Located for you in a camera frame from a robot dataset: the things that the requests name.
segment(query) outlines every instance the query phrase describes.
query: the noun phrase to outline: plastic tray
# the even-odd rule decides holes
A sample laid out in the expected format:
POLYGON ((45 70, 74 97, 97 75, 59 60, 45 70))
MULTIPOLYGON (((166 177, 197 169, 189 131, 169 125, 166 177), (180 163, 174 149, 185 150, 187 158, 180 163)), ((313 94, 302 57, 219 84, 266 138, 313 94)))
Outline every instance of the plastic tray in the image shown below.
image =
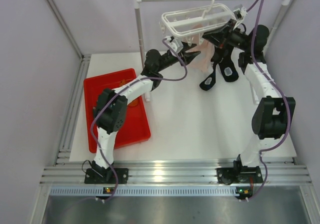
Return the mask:
MULTIPOLYGON (((96 153, 96 142, 91 136, 90 126, 94 120, 93 107, 96 106, 98 96, 106 88, 114 89, 136 78, 134 69, 121 70, 106 75, 100 75, 84 80, 84 101, 89 151, 96 153)), ((97 126, 93 128, 97 137, 97 126)), ((151 137, 147 115, 142 97, 138 97, 128 105, 125 123, 115 139, 115 148, 146 141, 151 137)))

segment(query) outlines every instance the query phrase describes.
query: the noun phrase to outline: white table surface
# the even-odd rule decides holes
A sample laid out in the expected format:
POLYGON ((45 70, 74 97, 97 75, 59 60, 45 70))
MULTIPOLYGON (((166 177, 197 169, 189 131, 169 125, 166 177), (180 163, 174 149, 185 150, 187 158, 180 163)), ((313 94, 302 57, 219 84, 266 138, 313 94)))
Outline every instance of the white table surface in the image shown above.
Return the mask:
MULTIPOLYGON (((233 62, 238 67, 238 52, 233 62)), ((134 68, 141 72, 139 53, 94 54, 91 56, 87 77, 134 68)), ((151 102, 144 103, 151 138, 139 144, 115 150, 115 160, 209 160, 236 158, 247 147, 252 137, 251 119, 254 105, 250 84, 237 69, 239 79, 224 81, 217 67, 216 84, 210 91, 198 86, 208 74, 188 68, 188 76, 180 82, 162 81, 151 92, 151 102)), ((166 78, 183 76, 184 69, 175 64, 162 71, 166 78)), ((80 112, 75 129, 70 161, 92 160, 89 152, 85 100, 82 94, 80 112)), ((266 157, 295 157, 297 154, 290 137, 266 157)))

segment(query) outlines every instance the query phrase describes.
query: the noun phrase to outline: white wall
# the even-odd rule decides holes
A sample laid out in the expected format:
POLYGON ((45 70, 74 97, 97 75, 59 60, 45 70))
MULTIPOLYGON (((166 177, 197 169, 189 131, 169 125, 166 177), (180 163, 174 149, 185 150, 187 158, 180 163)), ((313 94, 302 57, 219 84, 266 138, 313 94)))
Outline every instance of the white wall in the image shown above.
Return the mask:
POLYGON ((296 0, 267 60, 272 76, 296 100, 291 137, 320 197, 320 0, 296 0))
MULTIPOLYGON (((85 54, 136 52, 138 35, 133 0, 55 0, 80 49, 85 54)), ((223 1, 231 9, 238 4, 249 7, 252 1, 223 1)), ((280 0, 267 0, 261 23, 271 26, 280 0)), ((159 21, 163 12, 208 5, 207 2, 143 3, 141 15, 145 49, 165 49, 159 21)), ((250 15, 256 15, 254 9, 250 15)), ((249 30, 254 18, 246 21, 249 30)))
POLYGON ((26 223, 79 60, 45 0, 0 0, 0 217, 26 223))

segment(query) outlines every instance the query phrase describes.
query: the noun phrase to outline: vertical pole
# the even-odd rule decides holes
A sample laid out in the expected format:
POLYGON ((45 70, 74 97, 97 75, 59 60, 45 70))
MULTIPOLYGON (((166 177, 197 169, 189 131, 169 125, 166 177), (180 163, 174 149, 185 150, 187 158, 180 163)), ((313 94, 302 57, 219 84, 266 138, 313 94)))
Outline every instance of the vertical pole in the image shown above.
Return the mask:
POLYGON ((269 48, 269 45, 270 43, 272 42, 274 36, 275 36, 275 33, 278 29, 278 27, 280 26, 282 20, 284 19, 286 13, 288 12, 288 9, 290 7, 290 5, 292 4, 292 0, 282 0, 282 4, 281 4, 281 7, 280 7, 280 10, 275 18, 275 22, 271 28, 271 31, 270 31, 270 35, 269 35, 269 38, 268 38, 268 41, 265 45, 265 48, 263 50, 263 53, 266 54, 268 48, 269 48))
MULTIPOLYGON (((145 48, 144 48, 144 37, 142 35, 142 24, 141 24, 141 14, 140 14, 140 3, 141 0, 133 0, 135 7, 135 20, 136 20, 136 28, 138 30, 138 40, 139 40, 139 49, 141 56, 141 64, 142 68, 144 68, 145 63, 145 48)), ((144 98, 146 102, 150 101, 150 92, 144 94, 144 98)))

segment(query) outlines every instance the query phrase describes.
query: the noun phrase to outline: pink cloth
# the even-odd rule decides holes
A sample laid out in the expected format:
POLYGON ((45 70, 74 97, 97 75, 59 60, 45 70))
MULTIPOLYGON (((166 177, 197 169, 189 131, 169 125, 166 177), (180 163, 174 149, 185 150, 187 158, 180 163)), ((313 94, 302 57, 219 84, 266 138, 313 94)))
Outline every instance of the pink cloth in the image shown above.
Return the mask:
POLYGON ((208 72, 208 68, 211 64, 211 58, 215 52, 214 45, 208 42, 207 40, 204 40, 203 43, 200 45, 199 35, 193 36, 192 43, 196 44, 196 46, 188 50, 187 52, 201 51, 201 54, 197 56, 188 66, 199 69, 204 73, 208 72))

